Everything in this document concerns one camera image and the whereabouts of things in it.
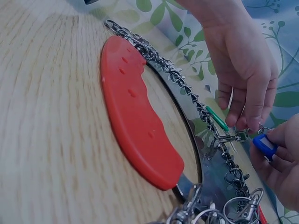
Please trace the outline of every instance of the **finger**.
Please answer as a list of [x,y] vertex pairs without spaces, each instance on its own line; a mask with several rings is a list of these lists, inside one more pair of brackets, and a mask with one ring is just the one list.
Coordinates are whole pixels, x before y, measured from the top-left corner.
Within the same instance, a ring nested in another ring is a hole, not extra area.
[[276,156],[278,156],[279,158],[288,161],[288,162],[294,162],[294,157],[292,156],[292,154],[284,147],[279,146],[276,153]]
[[253,168],[261,179],[265,181],[270,188],[274,189],[281,173],[267,162],[264,155],[252,143],[250,146],[250,160]]
[[285,123],[284,138],[286,148],[294,160],[299,161],[299,114],[295,114]]
[[222,110],[227,109],[230,97],[232,95],[232,87],[222,82],[218,82],[218,105]]
[[237,120],[237,123],[235,126],[238,130],[243,130],[248,127],[247,121],[246,121],[246,116],[245,116],[245,110],[243,111],[243,113],[241,114],[239,119]]
[[283,124],[278,125],[276,128],[274,128],[271,132],[267,133],[267,137],[271,142],[274,144],[277,144],[279,146],[282,146],[286,148],[285,146],[285,127],[286,122]]
[[273,155],[272,158],[273,161],[270,163],[270,165],[281,173],[288,169],[289,166],[292,164],[289,161],[279,158],[277,155]]
[[275,95],[276,95],[276,79],[271,80],[268,85],[268,89],[266,91],[265,95],[265,101],[263,105],[263,110],[262,110],[262,115],[261,115],[261,123],[265,123],[266,119],[268,118],[273,104],[275,100]]
[[226,118],[226,124],[229,127],[232,127],[236,124],[237,120],[242,114],[245,105],[246,92],[236,89],[233,89],[233,98],[230,104],[228,116]]
[[268,84],[269,79],[263,74],[255,74],[247,80],[246,120],[254,132],[259,128]]

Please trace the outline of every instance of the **floral tablecloth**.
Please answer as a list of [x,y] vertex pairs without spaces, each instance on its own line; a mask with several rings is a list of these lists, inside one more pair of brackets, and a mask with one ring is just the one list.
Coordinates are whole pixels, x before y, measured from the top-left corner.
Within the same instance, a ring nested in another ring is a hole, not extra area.
[[[112,10],[117,1],[104,7]],[[177,57],[176,66],[188,62],[194,82],[203,82],[215,97],[218,80],[199,22],[175,0],[127,1],[132,8],[123,10],[121,19],[136,24],[135,30],[141,35],[158,27],[187,59]],[[299,0],[243,0],[243,3],[260,26],[279,67],[274,108],[265,124],[272,128],[299,112]],[[146,20],[141,21],[139,14]],[[174,47],[165,46],[164,50]],[[297,212],[285,209],[270,190],[268,193],[283,224],[299,223]]]

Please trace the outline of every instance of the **hand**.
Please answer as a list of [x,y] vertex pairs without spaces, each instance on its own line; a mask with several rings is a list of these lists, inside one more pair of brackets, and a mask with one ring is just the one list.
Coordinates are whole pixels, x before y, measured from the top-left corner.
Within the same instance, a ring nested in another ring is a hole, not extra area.
[[263,181],[274,191],[280,202],[299,212],[299,114],[267,133],[270,141],[278,144],[273,162],[251,144],[250,159]]
[[219,80],[218,104],[232,102],[226,123],[257,131],[269,116],[278,68],[262,33],[240,0],[178,0],[200,21]]

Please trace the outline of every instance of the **green plastic piece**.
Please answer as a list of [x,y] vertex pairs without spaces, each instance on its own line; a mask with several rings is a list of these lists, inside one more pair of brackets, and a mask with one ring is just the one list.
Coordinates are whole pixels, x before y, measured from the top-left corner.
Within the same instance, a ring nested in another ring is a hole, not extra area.
[[206,106],[206,110],[209,111],[213,117],[213,119],[215,120],[215,122],[225,131],[228,132],[228,126],[226,125],[226,123],[221,120],[221,118],[209,107]]

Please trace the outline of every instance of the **metal chain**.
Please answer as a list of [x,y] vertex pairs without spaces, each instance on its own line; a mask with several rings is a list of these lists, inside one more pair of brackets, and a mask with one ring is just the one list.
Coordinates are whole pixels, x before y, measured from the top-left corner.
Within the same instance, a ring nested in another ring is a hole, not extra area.
[[[168,60],[162,56],[159,55],[158,51],[154,49],[154,47],[144,38],[142,38],[138,34],[132,33],[130,30],[128,30],[125,27],[121,27],[117,23],[115,23],[112,20],[106,20],[104,22],[105,26],[112,30],[116,35],[128,40],[138,51],[139,53],[144,57],[144,59],[147,62],[154,62],[161,66],[162,71],[165,73],[168,73],[169,75],[169,80],[175,84],[177,84],[181,89],[184,89],[187,96],[191,97],[191,100],[193,104],[196,106],[196,109],[199,113],[200,119],[206,123],[206,128],[210,130],[213,133],[214,140],[211,142],[210,145],[210,152],[207,154],[208,159],[212,159],[213,155],[217,152],[217,150],[221,151],[221,155],[223,159],[226,161],[226,165],[229,168],[228,173],[225,175],[225,180],[227,183],[231,184],[236,191],[237,198],[246,198],[248,201],[250,201],[250,195],[249,195],[249,189],[245,183],[245,180],[249,178],[249,174],[244,175],[241,169],[237,164],[234,163],[233,161],[233,156],[229,154],[229,148],[225,145],[225,143],[229,143],[232,141],[237,141],[237,142],[243,142],[243,141],[248,141],[250,140],[249,137],[249,129],[246,131],[240,131],[236,132],[235,134],[230,134],[228,132],[225,133],[225,135],[221,136],[219,132],[216,129],[216,126],[214,122],[212,121],[212,115],[211,113],[204,108],[204,104],[198,101],[199,96],[194,94],[192,92],[192,87],[188,86],[185,77],[182,76],[180,73],[181,69],[176,69],[174,67],[174,64],[171,60]],[[260,124],[260,129],[258,131],[258,134],[261,134],[264,132],[264,130],[267,129],[263,127]],[[228,174],[232,174],[234,177],[232,180],[228,179]],[[244,208],[247,206],[246,203],[243,201],[240,201],[237,206],[237,212],[241,212],[244,210]],[[182,224],[182,220],[188,220],[188,223],[190,222],[190,217],[194,216],[194,214],[190,214],[189,212],[186,212],[185,210],[183,211],[184,214],[186,215],[181,216],[182,211],[178,212],[177,214],[172,214],[169,218],[169,221],[166,222],[167,224],[174,223],[170,222],[171,217],[174,217],[176,215],[179,217],[180,221],[178,219],[175,219],[177,223]],[[199,219],[201,216],[207,216],[210,220],[208,222],[209,224],[216,224],[216,223],[227,223],[227,219],[224,218],[226,217],[219,211],[216,211],[215,209],[207,209],[201,212],[200,214],[197,215],[197,219]],[[247,222],[243,222],[247,224],[253,224],[256,223],[256,221],[252,222],[251,218],[248,219]]]

